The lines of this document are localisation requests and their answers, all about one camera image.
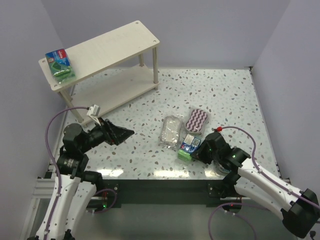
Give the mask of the large blue Vileda sponge pack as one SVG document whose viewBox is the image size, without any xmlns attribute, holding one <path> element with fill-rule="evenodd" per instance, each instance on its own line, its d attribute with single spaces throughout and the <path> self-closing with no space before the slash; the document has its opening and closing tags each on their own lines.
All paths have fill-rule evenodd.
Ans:
<svg viewBox="0 0 320 240">
<path fill-rule="evenodd" d="M 45 54 L 52 77 L 59 83 L 65 83 L 76 75 L 64 48 Z"/>
</svg>

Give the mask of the Vileda pack with barcode label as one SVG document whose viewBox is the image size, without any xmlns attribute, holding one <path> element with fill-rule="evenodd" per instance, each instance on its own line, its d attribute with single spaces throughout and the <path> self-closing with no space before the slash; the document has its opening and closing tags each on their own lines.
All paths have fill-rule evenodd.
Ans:
<svg viewBox="0 0 320 240">
<path fill-rule="evenodd" d="M 189 162 L 191 161 L 192 158 L 192 153 L 198 149 L 198 147 L 201 144 L 201 139 L 191 135 L 187 134 L 185 138 L 183 139 L 180 148 L 178 149 L 177 152 L 177 157 L 178 159 Z"/>
</svg>

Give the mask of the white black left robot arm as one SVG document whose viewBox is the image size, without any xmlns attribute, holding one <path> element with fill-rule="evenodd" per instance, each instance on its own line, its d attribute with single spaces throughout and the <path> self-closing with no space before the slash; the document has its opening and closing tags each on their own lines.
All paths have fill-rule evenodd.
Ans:
<svg viewBox="0 0 320 240">
<path fill-rule="evenodd" d="M 88 132 L 78 123 L 63 130 L 63 146 L 54 166 L 56 177 L 51 199 L 34 240 L 73 240 L 80 218 L 91 198 L 106 191 L 102 174 L 86 170 L 87 152 L 102 143 L 120 145 L 134 135 L 134 131 L 116 126 L 99 117 Z"/>
</svg>

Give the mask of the silver mesh scourer pack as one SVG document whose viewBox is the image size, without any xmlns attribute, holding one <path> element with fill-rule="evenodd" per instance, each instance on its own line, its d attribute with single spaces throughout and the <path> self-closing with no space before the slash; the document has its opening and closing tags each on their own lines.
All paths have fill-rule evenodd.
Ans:
<svg viewBox="0 0 320 240">
<path fill-rule="evenodd" d="M 177 149 L 180 142 L 184 116 L 180 114 L 167 115 L 163 120 L 159 136 L 159 144 L 166 149 Z"/>
</svg>

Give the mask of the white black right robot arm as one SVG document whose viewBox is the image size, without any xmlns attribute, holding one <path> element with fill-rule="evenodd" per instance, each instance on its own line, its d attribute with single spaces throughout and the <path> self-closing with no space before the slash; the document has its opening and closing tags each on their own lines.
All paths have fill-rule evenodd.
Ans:
<svg viewBox="0 0 320 240">
<path fill-rule="evenodd" d="M 317 195 L 283 181 L 258 164 L 253 155 L 231 147 L 218 132 L 208 134 L 192 158 L 205 164 L 215 162 L 228 171 L 216 190 L 221 198 L 232 192 L 250 198 L 282 221 L 296 237 L 305 238 L 320 219 Z"/>
</svg>

